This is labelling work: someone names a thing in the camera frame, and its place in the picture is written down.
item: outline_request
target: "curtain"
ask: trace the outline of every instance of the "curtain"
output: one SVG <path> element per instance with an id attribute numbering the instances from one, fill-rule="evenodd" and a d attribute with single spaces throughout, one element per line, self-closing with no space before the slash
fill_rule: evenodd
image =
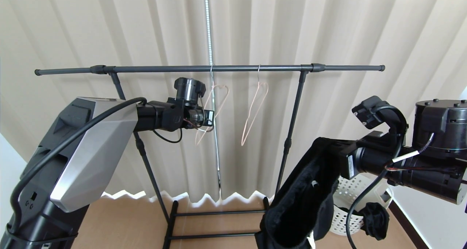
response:
<path id="1" fill-rule="evenodd" d="M 459 98 L 467 86 L 465 0 L 208 1 L 215 65 L 386 65 L 384 72 L 307 75 L 284 179 L 315 138 L 369 133 L 350 112 L 369 96 L 397 106 L 412 124 L 415 102 Z M 74 98 L 117 98 L 108 76 L 36 77 L 34 69 L 209 65 L 205 0 L 0 0 L 0 22 L 0 129 L 25 160 Z M 230 88 L 216 120 L 223 198 L 255 190 L 273 195 L 298 76 L 214 73 L 215 84 Z M 175 95 L 178 77 L 210 89 L 209 73 L 120 74 L 127 98 L 157 101 Z M 258 81 L 268 83 L 269 92 L 241 146 Z M 225 90 L 215 93 L 218 109 Z M 263 96 L 261 88 L 252 115 Z M 179 144 L 141 135 L 160 189 L 172 196 L 188 192 L 192 201 L 205 193 L 219 198 L 212 133 L 199 146 L 194 131 L 184 131 Z M 122 189 L 154 195 L 133 138 L 106 192 Z"/>

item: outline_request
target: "robotic arm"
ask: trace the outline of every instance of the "robotic arm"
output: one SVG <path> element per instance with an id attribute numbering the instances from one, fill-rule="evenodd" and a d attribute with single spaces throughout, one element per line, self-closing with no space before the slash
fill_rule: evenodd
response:
<path id="1" fill-rule="evenodd" d="M 176 98 L 167 102 L 77 98 L 68 105 L 13 191 L 15 213 L 0 248 L 71 248 L 89 204 L 107 187 L 133 132 L 213 125 L 213 111 L 197 104 L 206 91 L 203 83 L 179 78 L 175 89 Z M 390 184 L 462 202 L 467 192 L 463 185 L 467 178 L 465 101 L 417 103 L 412 147 L 402 147 L 407 123 L 387 102 L 373 96 L 352 112 L 369 129 L 385 122 L 390 130 L 387 134 L 373 131 L 357 141 L 339 140 L 327 149 L 340 163 L 344 178 L 384 171 L 381 175 Z"/>

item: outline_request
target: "laundry basket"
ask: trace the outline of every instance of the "laundry basket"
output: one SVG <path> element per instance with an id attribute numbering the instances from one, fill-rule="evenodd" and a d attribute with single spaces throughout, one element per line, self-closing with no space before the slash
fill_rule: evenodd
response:
<path id="1" fill-rule="evenodd" d="M 334 193 L 334 217 L 332 219 L 332 225 L 330 231 L 340 236 L 346 235 L 346 219 L 347 212 L 340 209 L 350 208 L 352 203 L 371 183 L 372 179 L 364 176 L 364 174 L 358 174 L 351 180 L 339 178 L 339 186 L 337 191 Z M 387 187 L 387 183 L 379 183 L 373 188 L 355 207 L 355 212 L 363 209 L 367 202 L 378 202 L 385 209 L 389 207 L 392 202 L 392 191 Z M 352 215 L 350 217 L 350 234 L 354 234 L 360 230 L 363 226 L 363 216 Z"/>

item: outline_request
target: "clothing tag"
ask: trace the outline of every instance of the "clothing tag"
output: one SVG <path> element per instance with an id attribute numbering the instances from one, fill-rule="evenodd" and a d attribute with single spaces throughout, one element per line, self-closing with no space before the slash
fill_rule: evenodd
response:
<path id="1" fill-rule="evenodd" d="M 307 237 L 308 242 L 310 243 L 310 246 L 312 246 L 312 249 L 316 249 L 316 244 L 315 244 L 315 239 L 313 238 L 313 231 L 310 233 L 310 235 Z"/>

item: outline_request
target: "black garment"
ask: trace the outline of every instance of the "black garment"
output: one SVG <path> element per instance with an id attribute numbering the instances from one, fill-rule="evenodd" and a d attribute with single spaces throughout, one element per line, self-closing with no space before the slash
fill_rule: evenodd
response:
<path id="1" fill-rule="evenodd" d="M 368 236 L 375 237 L 378 241 L 386 238 L 389 214 L 381 204 L 369 202 L 359 213 L 363 215 L 362 230 Z"/>
<path id="2" fill-rule="evenodd" d="M 329 231 L 339 163 L 324 149 L 333 142 L 317 138 L 275 195 L 255 234 L 259 249 L 309 249 L 311 231 L 315 240 Z"/>

